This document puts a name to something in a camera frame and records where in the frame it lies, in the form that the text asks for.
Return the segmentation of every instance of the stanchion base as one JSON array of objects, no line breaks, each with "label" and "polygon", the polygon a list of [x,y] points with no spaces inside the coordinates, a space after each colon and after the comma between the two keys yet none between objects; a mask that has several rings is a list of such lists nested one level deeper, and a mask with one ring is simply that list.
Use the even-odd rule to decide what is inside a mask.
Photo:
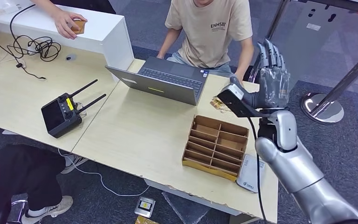
[{"label": "stanchion base", "polygon": [[344,109],[338,101],[331,102],[330,106],[316,117],[311,115],[312,109],[314,109],[322,99],[326,97],[326,94],[320,93],[308,93],[301,100],[301,109],[311,120],[314,120],[321,124],[335,124],[342,120],[344,117]]}]

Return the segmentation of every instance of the metal pole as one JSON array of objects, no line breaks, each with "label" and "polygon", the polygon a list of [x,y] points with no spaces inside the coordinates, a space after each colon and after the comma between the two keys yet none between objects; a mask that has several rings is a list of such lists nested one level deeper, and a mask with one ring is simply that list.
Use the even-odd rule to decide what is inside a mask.
[{"label": "metal pole", "polygon": [[346,76],[334,87],[333,90],[310,112],[313,117],[323,113],[339,96],[358,78],[358,63],[346,74]]},{"label": "metal pole", "polygon": [[[281,20],[282,14],[285,11],[286,6],[288,5],[289,1],[290,0],[281,0],[281,2],[279,3],[278,9],[274,16],[274,19],[272,20],[271,26],[269,27],[267,35],[265,37],[268,40],[271,40],[272,36],[274,35],[276,27],[278,26],[279,21]],[[259,57],[257,57],[254,65],[253,65],[253,68],[249,74],[249,78],[248,78],[249,82],[251,82],[251,83],[255,82],[259,68],[260,68],[260,59],[259,59]]]},{"label": "metal pole", "polygon": [[278,26],[279,21],[281,20],[282,14],[285,11],[286,6],[288,5],[289,1],[290,0],[281,0],[281,3],[279,3],[278,10],[275,13],[275,17],[272,20],[271,26],[269,27],[269,30],[266,35],[266,38],[268,40],[271,40],[272,36],[274,35],[276,27]]}]

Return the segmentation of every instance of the sleeve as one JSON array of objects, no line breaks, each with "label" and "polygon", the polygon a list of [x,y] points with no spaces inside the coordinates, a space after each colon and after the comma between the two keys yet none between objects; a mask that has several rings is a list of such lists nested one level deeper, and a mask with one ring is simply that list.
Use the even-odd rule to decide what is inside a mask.
[{"label": "sleeve", "polygon": [[176,0],[171,1],[171,6],[169,7],[167,19],[165,21],[165,26],[169,29],[182,29],[182,22],[180,21]]},{"label": "sleeve", "polygon": [[245,40],[253,35],[248,0],[236,0],[228,24],[228,33],[236,41]]}]

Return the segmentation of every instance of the shoe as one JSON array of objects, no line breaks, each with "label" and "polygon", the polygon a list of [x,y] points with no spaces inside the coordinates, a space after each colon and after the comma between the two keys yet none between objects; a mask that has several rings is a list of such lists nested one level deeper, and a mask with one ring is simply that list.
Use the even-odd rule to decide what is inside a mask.
[{"label": "shoe", "polygon": [[43,217],[51,216],[53,218],[66,212],[73,204],[73,198],[71,196],[63,196],[61,202],[55,206],[46,207],[46,212],[43,215],[32,217],[28,215],[28,211],[21,217],[22,224],[35,224],[39,222]]},{"label": "shoe", "polygon": [[86,159],[86,158],[78,156],[78,155],[74,155],[74,156],[75,156],[75,160],[73,161],[74,165],[71,164],[70,166],[65,167],[64,170],[61,171],[61,174],[68,174],[72,170],[74,170],[75,167],[78,167],[78,166],[82,165],[83,163],[85,163],[87,160],[89,160],[89,159]]}]

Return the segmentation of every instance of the brown cardboard tray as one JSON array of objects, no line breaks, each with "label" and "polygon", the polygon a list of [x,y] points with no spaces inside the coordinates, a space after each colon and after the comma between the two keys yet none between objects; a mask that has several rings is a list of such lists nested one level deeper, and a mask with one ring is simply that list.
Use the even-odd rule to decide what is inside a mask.
[{"label": "brown cardboard tray", "polygon": [[235,181],[243,163],[249,129],[196,115],[182,164]]}]

